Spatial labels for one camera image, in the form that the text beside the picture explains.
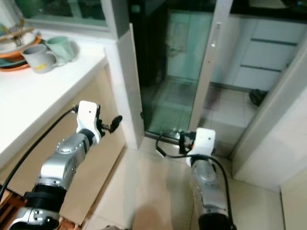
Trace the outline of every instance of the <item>robotic arm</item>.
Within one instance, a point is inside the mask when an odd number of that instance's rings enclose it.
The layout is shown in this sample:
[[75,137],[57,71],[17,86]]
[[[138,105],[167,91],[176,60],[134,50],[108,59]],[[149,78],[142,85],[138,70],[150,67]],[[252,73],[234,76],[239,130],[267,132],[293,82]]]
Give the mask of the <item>robotic arm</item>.
[[105,135],[102,130],[113,133],[122,120],[122,116],[118,116],[111,125],[104,125],[99,114],[99,105],[80,101],[76,133],[59,142],[53,155],[43,164],[32,192],[24,195],[25,207],[19,209],[9,230],[53,230],[58,227],[59,211],[78,166],[90,147],[97,145]]

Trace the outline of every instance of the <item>white countertop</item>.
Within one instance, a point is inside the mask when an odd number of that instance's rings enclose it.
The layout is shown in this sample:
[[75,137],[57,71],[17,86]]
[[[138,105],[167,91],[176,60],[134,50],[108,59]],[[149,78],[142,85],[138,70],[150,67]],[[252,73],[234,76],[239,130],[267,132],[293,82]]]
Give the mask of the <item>white countertop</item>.
[[0,72],[0,168],[107,64],[102,45],[78,47],[74,62],[45,74]]

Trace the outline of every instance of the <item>floor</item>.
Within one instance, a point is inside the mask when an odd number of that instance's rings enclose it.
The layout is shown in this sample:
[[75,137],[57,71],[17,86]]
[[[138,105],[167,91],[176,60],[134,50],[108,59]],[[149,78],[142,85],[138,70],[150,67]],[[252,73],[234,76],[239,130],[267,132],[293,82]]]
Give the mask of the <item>floor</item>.
[[[182,159],[162,159],[154,140],[127,149],[92,218],[83,230],[107,225],[133,230],[197,230],[189,188],[189,167]],[[161,143],[176,154],[177,146]],[[231,164],[220,159],[230,177]],[[234,222],[238,230],[283,230],[279,193],[229,178]]]
[[[174,79],[141,87],[145,130],[157,134],[169,129],[187,131],[196,87]],[[199,126],[217,132],[216,155],[231,153],[256,111],[247,92],[209,88]]]

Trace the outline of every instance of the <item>black cable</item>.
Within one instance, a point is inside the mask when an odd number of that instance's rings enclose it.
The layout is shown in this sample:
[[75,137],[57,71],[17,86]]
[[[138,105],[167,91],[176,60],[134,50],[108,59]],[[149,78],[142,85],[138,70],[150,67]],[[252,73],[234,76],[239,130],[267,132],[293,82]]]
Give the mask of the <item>black cable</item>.
[[25,152],[25,154],[23,155],[23,157],[21,157],[21,159],[17,162],[17,164],[15,165],[15,167],[12,169],[12,171],[10,172],[9,176],[6,178],[5,182],[3,183],[3,186],[0,190],[0,200],[3,197],[4,191],[7,188],[7,186],[9,185],[11,179],[13,178],[14,174],[17,172],[18,168],[20,167],[20,165],[24,162],[24,160],[27,158],[27,156],[29,156],[29,154],[31,153],[31,151],[40,143],[40,141],[42,139],[44,139],[44,137],[63,119],[63,117],[65,117],[67,114],[69,114],[70,112],[78,112],[78,106],[75,106],[73,108],[71,108],[70,110],[66,111],[62,116],[60,116],[44,133],[43,135],[41,135],[39,137],[39,139],[36,140],[36,142],[34,142],[34,144],[28,149],[27,152]]
[[156,150],[158,150],[158,152],[160,152],[160,154],[162,154],[164,157],[167,157],[167,158],[186,158],[186,157],[191,157],[191,158],[194,158],[195,160],[212,160],[213,162],[215,162],[219,166],[219,168],[221,169],[223,177],[224,177],[225,192],[226,192],[226,199],[227,199],[228,217],[229,217],[229,220],[230,220],[231,229],[232,230],[236,230],[236,226],[234,225],[233,216],[232,216],[230,193],[229,193],[229,184],[228,184],[228,178],[227,178],[227,174],[226,174],[225,169],[223,168],[223,166],[221,165],[221,163],[217,159],[215,159],[213,157],[210,157],[210,156],[206,156],[206,155],[199,155],[199,154],[196,154],[196,155],[185,155],[185,156],[172,156],[172,155],[168,155],[165,151],[163,151],[158,146],[158,142],[159,142],[159,140],[160,140],[160,138],[162,136],[164,136],[166,134],[169,134],[171,132],[178,133],[179,131],[177,131],[177,130],[169,130],[167,132],[162,133],[158,137],[156,142],[155,142]]

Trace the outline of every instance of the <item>door handle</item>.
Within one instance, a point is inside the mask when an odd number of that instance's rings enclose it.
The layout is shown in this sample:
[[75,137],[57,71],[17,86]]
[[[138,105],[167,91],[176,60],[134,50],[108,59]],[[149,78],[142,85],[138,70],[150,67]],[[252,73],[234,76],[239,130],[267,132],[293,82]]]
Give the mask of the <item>door handle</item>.
[[219,35],[220,35],[221,25],[222,25],[221,22],[217,22],[216,25],[215,25],[212,41],[211,41],[211,44],[210,44],[212,48],[216,48],[217,39],[219,38]]

